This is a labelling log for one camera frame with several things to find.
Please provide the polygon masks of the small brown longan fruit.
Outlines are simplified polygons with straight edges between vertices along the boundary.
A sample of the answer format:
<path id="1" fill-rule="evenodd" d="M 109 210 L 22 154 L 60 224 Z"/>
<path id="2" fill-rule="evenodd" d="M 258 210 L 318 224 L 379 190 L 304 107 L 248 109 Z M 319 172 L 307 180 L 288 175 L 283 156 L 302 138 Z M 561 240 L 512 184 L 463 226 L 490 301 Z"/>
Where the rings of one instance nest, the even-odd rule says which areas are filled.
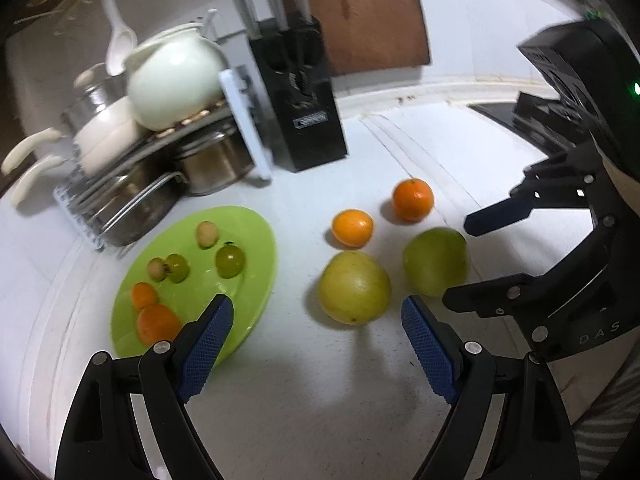
<path id="1" fill-rule="evenodd" d="M 218 226 L 214 222 L 202 221 L 196 227 L 195 237 L 199 248 L 211 248 L 216 245 L 219 238 Z"/>

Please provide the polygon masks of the white saucepan lower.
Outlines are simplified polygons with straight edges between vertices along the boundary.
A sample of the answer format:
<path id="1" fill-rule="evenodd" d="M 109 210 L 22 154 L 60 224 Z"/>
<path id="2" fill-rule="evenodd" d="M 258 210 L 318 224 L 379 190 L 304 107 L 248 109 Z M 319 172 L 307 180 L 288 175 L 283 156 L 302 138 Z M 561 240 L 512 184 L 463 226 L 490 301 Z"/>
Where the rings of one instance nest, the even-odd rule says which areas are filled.
<path id="1" fill-rule="evenodd" d="M 144 140 L 146 131 L 143 128 L 141 129 L 143 131 L 143 140 Z M 71 158 L 63 157 L 61 155 L 47 154 L 47 156 L 44 156 L 42 159 L 39 159 L 34 166 L 31 166 L 29 169 L 27 169 L 26 172 L 17 180 L 14 186 L 14 190 L 10 196 L 11 206 L 13 208 L 16 208 L 27 197 L 30 190 L 32 189 L 32 187 L 34 186 L 34 184 L 42 174 L 44 174 L 48 170 L 58 168 L 59 166 L 62 166 L 66 162 L 72 162 L 75 168 L 79 169 L 80 173 L 84 177 L 88 177 L 84 174 L 84 172 L 78 165 L 74 152 Z"/>

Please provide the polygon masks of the metal corner shelf rack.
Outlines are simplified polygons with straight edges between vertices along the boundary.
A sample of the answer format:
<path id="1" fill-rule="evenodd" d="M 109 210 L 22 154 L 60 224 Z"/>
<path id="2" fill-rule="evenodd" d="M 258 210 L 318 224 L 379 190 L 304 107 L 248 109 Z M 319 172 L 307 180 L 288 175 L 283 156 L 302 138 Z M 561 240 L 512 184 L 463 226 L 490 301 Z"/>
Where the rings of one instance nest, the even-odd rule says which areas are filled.
<path id="1" fill-rule="evenodd" d="M 154 164 L 170 165 L 181 171 L 176 157 L 177 148 L 186 140 L 193 139 L 194 136 L 206 130 L 237 128 L 254 162 L 254 168 L 250 171 L 253 171 L 260 180 L 271 179 L 272 157 L 262 143 L 258 132 L 259 103 L 250 74 L 244 66 L 232 67 L 221 72 L 219 78 L 224 89 L 224 99 L 227 100 L 225 108 L 163 139 L 154 139 L 153 135 L 149 136 L 94 177 L 84 177 L 80 170 L 76 169 L 54 189 L 53 197 L 58 206 L 65 211 L 90 247 L 101 250 L 110 245 L 101 245 L 96 236 L 89 232 L 78 214 L 70 210 L 72 201 L 85 192 L 93 191 L 108 177 L 113 177 L 120 170 L 128 169 L 142 160 L 151 159 Z"/>

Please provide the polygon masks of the green apple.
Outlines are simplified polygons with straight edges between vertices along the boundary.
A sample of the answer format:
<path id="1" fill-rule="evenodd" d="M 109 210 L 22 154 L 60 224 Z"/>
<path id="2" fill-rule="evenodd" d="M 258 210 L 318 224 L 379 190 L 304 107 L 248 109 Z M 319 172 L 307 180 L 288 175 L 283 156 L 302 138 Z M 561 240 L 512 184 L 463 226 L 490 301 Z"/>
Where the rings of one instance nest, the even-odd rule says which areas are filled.
<path id="1" fill-rule="evenodd" d="M 466 239 L 440 226 L 413 237 L 402 252 L 402 266 L 410 285 L 421 295 L 442 298 L 448 288 L 463 285 L 469 276 Z"/>

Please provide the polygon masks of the large orange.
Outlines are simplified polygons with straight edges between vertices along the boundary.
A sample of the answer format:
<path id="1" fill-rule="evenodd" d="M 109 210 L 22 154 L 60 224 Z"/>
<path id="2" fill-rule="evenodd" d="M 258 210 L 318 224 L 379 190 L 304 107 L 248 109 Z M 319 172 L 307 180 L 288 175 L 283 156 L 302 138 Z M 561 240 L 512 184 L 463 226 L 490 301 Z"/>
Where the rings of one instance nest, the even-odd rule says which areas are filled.
<path id="1" fill-rule="evenodd" d="M 137 316 L 138 337 L 146 346 L 163 340 L 173 341 L 182 328 L 175 312 L 163 304 L 144 307 Z"/>

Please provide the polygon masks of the black knife block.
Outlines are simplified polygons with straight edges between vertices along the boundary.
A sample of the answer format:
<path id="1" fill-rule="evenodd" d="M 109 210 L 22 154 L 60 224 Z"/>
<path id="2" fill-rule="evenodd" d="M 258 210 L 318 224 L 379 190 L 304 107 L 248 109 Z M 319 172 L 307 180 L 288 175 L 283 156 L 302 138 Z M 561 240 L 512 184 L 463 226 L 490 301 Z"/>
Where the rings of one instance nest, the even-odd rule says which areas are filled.
<path id="1" fill-rule="evenodd" d="M 293 169 L 347 156 L 320 22 L 309 0 L 267 0 L 272 18 L 258 21 L 253 0 L 232 0 Z"/>

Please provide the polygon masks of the green plastic plate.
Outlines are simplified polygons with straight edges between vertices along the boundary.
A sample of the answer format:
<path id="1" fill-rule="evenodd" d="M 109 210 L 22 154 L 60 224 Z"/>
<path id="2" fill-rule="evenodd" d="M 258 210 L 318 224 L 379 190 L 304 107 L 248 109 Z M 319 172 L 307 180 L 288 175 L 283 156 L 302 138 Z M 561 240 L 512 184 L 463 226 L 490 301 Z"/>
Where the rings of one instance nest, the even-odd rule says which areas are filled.
<path id="1" fill-rule="evenodd" d="M 218 226 L 215 246 L 202 249 L 195 231 L 202 221 Z M 220 246 L 231 242 L 242 249 L 245 264 L 234 278 L 221 278 L 215 266 Z M 111 337 L 116 356 L 140 356 L 148 348 L 142 344 L 136 329 L 136 317 L 131 303 L 132 286 L 151 281 L 146 265 L 154 257 L 179 254 L 190 266 L 189 276 L 181 283 L 166 278 L 154 285 L 160 302 L 171 308 L 183 323 L 196 320 L 209 301 L 218 294 L 232 300 L 233 325 L 216 359 L 221 364 L 244 342 L 265 310 L 277 276 L 277 242 L 270 224 L 256 211 L 239 206 L 220 206 L 201 210 L 179 220 L 147 244 L 129 267 L 115 296 Z"/>

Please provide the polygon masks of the small green tomato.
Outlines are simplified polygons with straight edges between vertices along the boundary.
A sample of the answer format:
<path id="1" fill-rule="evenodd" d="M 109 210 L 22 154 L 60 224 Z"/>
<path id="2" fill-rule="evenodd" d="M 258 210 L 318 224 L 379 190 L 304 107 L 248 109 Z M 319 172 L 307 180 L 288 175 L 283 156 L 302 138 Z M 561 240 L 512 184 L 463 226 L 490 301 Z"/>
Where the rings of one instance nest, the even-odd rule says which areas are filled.
<path id="1" fill-rule="evenodd" d="M 189 263 L 179 254 L 170 254 L 164 259 L 165 273 L 173 283 L 183 282 L 190 274 Z"/>
<path id="2" fill-rule="evenodd" d="M 221 278 L 234 278 L 244 268 L 245 255 L 239 246 L 228 242 L 215 255 L 215 266 Z"/>

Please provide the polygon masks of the yellow-green pear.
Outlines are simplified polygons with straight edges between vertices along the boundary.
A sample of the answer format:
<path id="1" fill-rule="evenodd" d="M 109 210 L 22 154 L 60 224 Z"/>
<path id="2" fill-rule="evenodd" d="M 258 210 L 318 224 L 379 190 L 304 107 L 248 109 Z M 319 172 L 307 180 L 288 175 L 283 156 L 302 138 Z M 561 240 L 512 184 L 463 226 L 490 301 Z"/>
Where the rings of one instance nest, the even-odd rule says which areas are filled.
<path id="1" fill-rule="evenodd" d="M 364 252 L 340 252 L 323 270 L 319 282 L 322 310 L 346 325 L 377 320 L 386 313 L 390 296 L 390 277 Z"/>

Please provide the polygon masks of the white plastic ladle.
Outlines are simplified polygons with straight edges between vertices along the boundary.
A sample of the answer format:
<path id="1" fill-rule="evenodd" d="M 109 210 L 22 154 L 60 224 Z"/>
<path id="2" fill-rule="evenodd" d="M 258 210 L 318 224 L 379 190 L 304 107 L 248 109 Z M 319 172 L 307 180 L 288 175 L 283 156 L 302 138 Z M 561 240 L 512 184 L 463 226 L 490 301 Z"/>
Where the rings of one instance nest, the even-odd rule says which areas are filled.
<path id="1" fill-rule="evenodd" d="M 105 55 L 105 69 L 108 76 L 117 76 L 124 72 L 126 58 L 137 47 L 138 37 L 120 15 L 115 0 L 101 0 L 101 3 L 108 24 L 111 26 L 111 36 Z"/>

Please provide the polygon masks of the small orange tangerine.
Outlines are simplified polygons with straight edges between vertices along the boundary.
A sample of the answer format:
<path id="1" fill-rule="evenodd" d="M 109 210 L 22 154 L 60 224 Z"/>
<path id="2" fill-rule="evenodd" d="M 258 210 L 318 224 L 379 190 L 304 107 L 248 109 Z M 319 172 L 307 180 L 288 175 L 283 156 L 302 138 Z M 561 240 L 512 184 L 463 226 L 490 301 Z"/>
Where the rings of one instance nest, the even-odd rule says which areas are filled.
<path id="1" fill-rule="evenodd" d="M 332 220 L 331 232 L 344 246 L 361 248 L 367 245 L 374 231 L 374 221 L 359 209 L 346 209 Z"/>

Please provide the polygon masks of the steel pot with lid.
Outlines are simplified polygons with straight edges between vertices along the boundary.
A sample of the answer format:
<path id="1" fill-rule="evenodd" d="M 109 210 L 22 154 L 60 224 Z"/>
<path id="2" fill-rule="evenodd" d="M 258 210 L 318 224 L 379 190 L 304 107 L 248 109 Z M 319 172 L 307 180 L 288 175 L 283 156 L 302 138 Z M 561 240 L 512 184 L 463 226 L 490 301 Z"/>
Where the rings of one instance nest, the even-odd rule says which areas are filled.
<path id="1" fill-rule="evenodd" d="M 124 73 L 111 76 L 105 64 L 87 68 L 74 80 L 75 99 L 61 114 L 63 132 L 74 136 L 83 128 L 107 134 L 130 118 Z"/>

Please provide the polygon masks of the beaded wooden trivet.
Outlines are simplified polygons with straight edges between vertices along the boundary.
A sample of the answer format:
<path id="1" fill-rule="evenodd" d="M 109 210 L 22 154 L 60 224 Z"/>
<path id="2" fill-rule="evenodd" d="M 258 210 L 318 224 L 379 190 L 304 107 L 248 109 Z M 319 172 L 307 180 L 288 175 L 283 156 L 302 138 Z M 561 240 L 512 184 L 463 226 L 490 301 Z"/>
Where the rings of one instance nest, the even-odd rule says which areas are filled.
<path id="1" fill-rule="evenodd" d="M 181 122 L 177 122 L 175 125 L 173 125 L 172 127 L 169 127 L 165 130 L 156 132 L 153 134 L 153 138 L 154 139 L 163 139 L 165 136 L 169 136 L 171 133 L 175 133 L 176 131 L 190 126 L 192 124 L 194 124 L 194 122 L 200 122 L 201 120 L 207 118 L 209 115 L 213 114 L 213 112 L 216 112 L 217 110 L 221 110 L 222 108 L 225 108 L 227 106 L 227 100 L 226 99 L 221 99 L 218 100 L 217 102 L 215 102 L 213 105 L 211 105 L 210 107 L 204 108 L 204 110 L 201 110 L 200 112 L 193 114 L 187 118 L 184 118 Z"/>

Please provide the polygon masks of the white saucepan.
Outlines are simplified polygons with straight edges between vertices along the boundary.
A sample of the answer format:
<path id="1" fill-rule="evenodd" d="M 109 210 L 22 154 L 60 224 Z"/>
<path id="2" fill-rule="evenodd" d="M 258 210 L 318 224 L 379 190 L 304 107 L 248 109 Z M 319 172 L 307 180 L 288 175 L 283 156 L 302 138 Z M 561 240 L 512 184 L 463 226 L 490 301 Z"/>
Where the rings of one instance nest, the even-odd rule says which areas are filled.
<path id="1" fill-rule="evenodd" d="M 144 140 L 146 131 L 143 128 L 141 129 L 143 131 L 143 140 Z M 10 196 L 11 206 L 13 208 L 16 208 L 27 197 L 30 190 L 32 189 L 32 187 L 34 186 L 34 184 L 42 174 L 44 174 L 48 170 L 58 168 L 59 166 L 62 166 L 66 162 L 72 162 L 75 168 L 79 169 L 80 173 L 84 177 L 88 177 L 84 174 L 84 172 L 78 165 L 74 152 L 71 158 L 63 157 L 61 155 L 47 154 L 47 156 L 44 156 L 42 159 L 39 159 L 34 166 L 31 166 L 29 169 L 27 169 L 26 172 L 17 180 L 14 186 L 14 190 Z"/>
<path id="2" fill-rule="evenodd" d="M 70 127 L 67 130 L 45 128 L 26 136 L 3 159 L 2 174 L 20 166 L 38 145 L 70 138 L 78 165 L 86 176 L 92 177 L 143 140 L 143 131 L 132 116 L 126 96 L 111 105 L 100 105 L 99 113 L 77 131 Z"/>

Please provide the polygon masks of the white saucepan upper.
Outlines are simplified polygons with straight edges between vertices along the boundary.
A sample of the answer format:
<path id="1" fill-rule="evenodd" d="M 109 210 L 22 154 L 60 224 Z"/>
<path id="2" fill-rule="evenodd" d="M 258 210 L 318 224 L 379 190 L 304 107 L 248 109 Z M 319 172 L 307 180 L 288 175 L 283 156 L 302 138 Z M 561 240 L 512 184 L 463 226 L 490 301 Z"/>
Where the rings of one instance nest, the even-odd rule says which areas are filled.
<path id="1" fill-rule="evenodd" d="M 26 136 L 3 159 L 2 174 L 20 166 L 38 145 L 70 138 L 78 165 L 86 176 L 92 177 L 143 140 L 143 131 L 132 116 L 126 96 L 111 105 L 100 105 L 99 113 L 77 131 L 70 127 L 67 130 L 45 128 Z"/>

